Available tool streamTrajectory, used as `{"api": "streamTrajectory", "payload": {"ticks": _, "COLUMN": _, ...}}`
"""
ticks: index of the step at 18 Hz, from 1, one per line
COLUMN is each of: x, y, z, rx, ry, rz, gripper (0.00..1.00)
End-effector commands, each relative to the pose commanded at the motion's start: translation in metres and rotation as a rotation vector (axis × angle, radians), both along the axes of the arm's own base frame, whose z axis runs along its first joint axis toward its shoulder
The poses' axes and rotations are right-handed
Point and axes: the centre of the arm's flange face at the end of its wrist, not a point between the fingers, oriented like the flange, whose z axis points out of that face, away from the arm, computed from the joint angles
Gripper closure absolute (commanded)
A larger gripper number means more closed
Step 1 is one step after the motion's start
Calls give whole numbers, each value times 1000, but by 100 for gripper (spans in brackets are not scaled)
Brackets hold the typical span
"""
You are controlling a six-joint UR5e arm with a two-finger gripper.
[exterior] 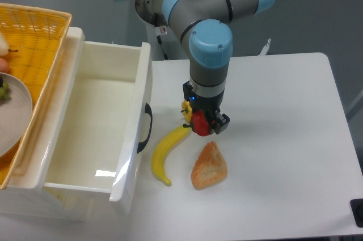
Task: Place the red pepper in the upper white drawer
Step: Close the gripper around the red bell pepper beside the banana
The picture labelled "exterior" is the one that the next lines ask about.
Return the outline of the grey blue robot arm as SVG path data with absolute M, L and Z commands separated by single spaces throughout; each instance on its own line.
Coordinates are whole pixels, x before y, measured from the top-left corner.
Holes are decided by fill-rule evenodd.
M 200 136 L 223 132 L 230 122 L 220 110 L 233 53 L 229 23 L 265 11 L 275 0 L 149 1 L 146 21 L 170 28 L 189 58 L 183 84 L 191 114 L 187 127 Z

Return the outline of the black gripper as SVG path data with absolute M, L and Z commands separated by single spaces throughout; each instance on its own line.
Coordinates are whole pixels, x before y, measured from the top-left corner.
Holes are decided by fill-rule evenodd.
M 202 110 L 207 119 L 212 119 L 210 123 L 211 134 L 220 134 L 228 127 L 230 118 L 226 114 L 220 113 L 220 105 L 223 99 L 223 92 L 210 98 L 200 96 L 193 91 L 190 82 L 183 84 L 184 99 L 189 102 L 193 111 Z

